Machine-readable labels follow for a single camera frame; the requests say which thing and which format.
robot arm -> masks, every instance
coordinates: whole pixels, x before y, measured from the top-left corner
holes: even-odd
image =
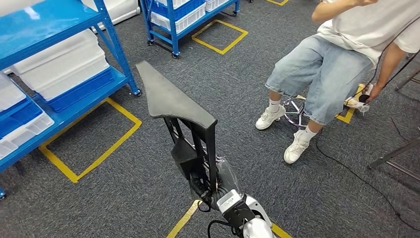
[[[274,237],[263,207],[242,192],[228,161],[215,154],[217,120],[147,62],[136,67],[147,94],[149,114],[164,119],[174,142],[172,157],[188,181],[192,196],[220,211],[229,225],[239,231],[237,236]],[[179,122],[191,131],[194,145],[184,136]]]

blue shelving unit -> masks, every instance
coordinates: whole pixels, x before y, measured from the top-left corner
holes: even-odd
[[[34,96],[33,100],[54,120],[54,125],[1,159],[0,173],[124,85],[128,84],[134,95],[141,95],[103,0],[95,0],[95,4],[98,12],[80,0],[45,0],[31,8],[0,17],[0,68],[7,68],[94,26],[123,71],[112,67],[115,79],[112,83],[59,113]],[[100,22],[106,27],[109,39],[99,30]],[[5,195],[2,193],[4,191],[0,188],[0,198]]]
[[[151,46],[153,44],[153,42],[155,41],[155,37],[158,37],[159,39],[165,41],[166,43],[172,45],[172,56],[174,58],[177,58],[181,52],[178,49],[178,40],[180,38],[182,38],[183,36],[185,36],[186,34],[190,33],[192,30],[196,29],[198,26],[202,25],[203,23],[205,23],[206,21],[208,21],[210,18],[214,17],[216,14],[220,13],[221,11],[223,11],[225,8],[227,8],[228,6],[235,4],[235,9],[233,11],[233,15],[236,16],[237,13],[239,12],[239,0],[228,0],[227,2],[225,2],[224,4],[220,5],[219,7],[217,7],[216,9],[214,9],[211,12],[206,12],[206,14],[200,18],[198,21],[194,22],[194,24],[192,24],[191,26],[187,27],[186,29],[184,29],[182,32],[180,33],[176,33],[176,29],[175,29],[175,19],[174,19],[174,12],[173,12],[173,2],[172,0],[167,0],[167,8],[168,8],[168,19],[170,22],[170,31],[167,30],[164,27],[161,27],[159,25],[153,24],[151,21],[151,6],[152,4],[154,4],[154,0],[150,1],[150,3],[148,4],[146,0],[140,0],[140,5],[141,5],[141,9],[143,11],[143,17],[144,17],[144,22],[146,24],[146,29],[147,29],[147,33],[148,33],[148,45]],[[170,34],[171,38],[167,38],[161,34],[159,34],[158,32],[153,30],[153,27],[157,27],[159,29],[161,29],[162,31]]]

black cable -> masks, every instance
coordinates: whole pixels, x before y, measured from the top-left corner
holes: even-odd
[[[203,210],[203,209],[201,209],[200,205],[201,205],[202,203],[203,203],[203,201],[201,201],[201,200],[198,202],[198,204],[197,204],[198,210],[199,210],[200,212],[210,212],[210,211],[211,211],[211,208],[210,208],[210,206],[208,206],[207,204],[206,204],[206,206],[208,206],[208,207],[209,207],[207,210]]]
[[[378,58],[378,64],[377,64],[377,66],[376,66],[376,69],[375,69],[375,73],[373,74],[373,77],[369,80],[369,82],[359,91],[359,92],[357,92],[357,93],[355,93],[354,95],[353,95],[353,97],[355,97],[356,95],[358,95],[359,93],[361,93],[361,92],[363,92],[363,90],[370,84],[370,83],[372,83],[372,81],[375,79],[375,77],[376,77],[376,74],[377,74],[377,72],[378,72],[378,68],[379,68],[379,62],[380,62],[380,60],[381,60],[381,58],[382,58],[382,55],[383,55],[383,53],[386,51],[386,49],[407,29],[407,28],[409,28],[409,26],[411,26],[413,23],[415,23],[417,20],[419,20],[420,19],[420,16],[419,17],[417,17],[414,21],[412,21],[412,22],[410,22],[406,27],[404,27],[404,29],[400,32],[400,33],[398,33],[398,35],[396,35],[395,37],[394,37],[394,39],[384,48],[384,50],[382,51],[382,53],[380,54],[380,56],[379,56],[379,58]],[[407,63],[405,63],[404,64],[404,66],[388,81],[388,82],[386,82],[386,84],[385,84],[385,86],[389,83],[389,82],[391,82],[391,80],[392,79],[394,79],[395,78],[395,76],[397,76],[398,75],[398,73],[399,72],[401,72],[415,57],[416,57],[416,55],[418,54],[419,52],[417,52],[414,56],[412,56],[411,57],[411,59],[407,62]]]
[[[403,138],[405,141],[408,141],[408,139],[406,139],[405,137],[403,137],[403,135],[401,134],[400,130],[398,129],[397,125],[394,122],[394,119],[391,118],[392,123],[394,124],[395,129],[397,130],[398,134],[400,135],[401,138]]]
[[[218,223],[218,224],[222,224],[222,225],[225,225],[225,226],[227,226],[227,227],[230,227],[231,228],[231,231],[232,231],[232,234],[234,234],[235,236],[239,236],[239,237],[241,237],[241,231],[238,229],[238,228],[236,228],[236,227],[234,227],[232,224],[230,224],[230,223],[228,223],[228,222],[223,222],[223,221],[219,221],[219,220],[213,220],[213,221],[211,221],[210,223],[209,223],[209,225],[207,226],[207,236],[209,237],[209,238],[211,238],[211,235],[210,235],[210,228],[211,228],[211,226],[214,224],[214,223]]]
[[[326,155],[318,146],[318,138],[315,141],[315,146],[318,149],[318,151],[320,151],[321,154],[323,154],[325,157],[335,161],[336,163],[338,163],[339,165],[345,167],[349,172],[351,172],[354,176],[356,176],[358,179],[360,179],[361,181],[363,181],[364,183],[366,183],[367,185],[369,185],[371,188],[373,188],[375,191],[377,191],[379,194],[382,195],[383,198],[385,198],[385,200],[388,202],[389,206],[392,208],[392,210],[394,211],[394,214],[398,217],[398,219],[400,219],[401,222],[403,222],[404,224],[406,224],[408,227],[410,227],[411,229],[420,232],[420,229],[410,225],[408,222],[404,221],[401,218],[401,214],[397,211],[397,209],[395,209],[395,207],[392,205],[392,203],[389,201],[389,199],[385,196],[385,194],[383,194],[381,191],[379,191],[376,187],[374,187],[372,184],[370,184],[368,181],[364,180],[363,178],[361,178],[359,175],[357,175],[355,172],[353,172],[349,167],[347,167],[345,164],[341,163],[340,161],[336,160],[335,158]]]

stool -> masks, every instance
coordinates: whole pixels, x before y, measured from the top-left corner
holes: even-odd
[[[286,108],[284,117],[299,129],[305,129],[308,126],[309,116],[304,112],[305,101],[304,97],[297,96],[283,102],[283,106]]]

denim shorts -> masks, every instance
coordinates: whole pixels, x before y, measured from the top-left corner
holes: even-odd
[[[326,125],[343,110],[343,102],[355,94],[372,67],[365,55],[313,35],[275,64],[265,86],[291,97],[309,87],[305,113]]]

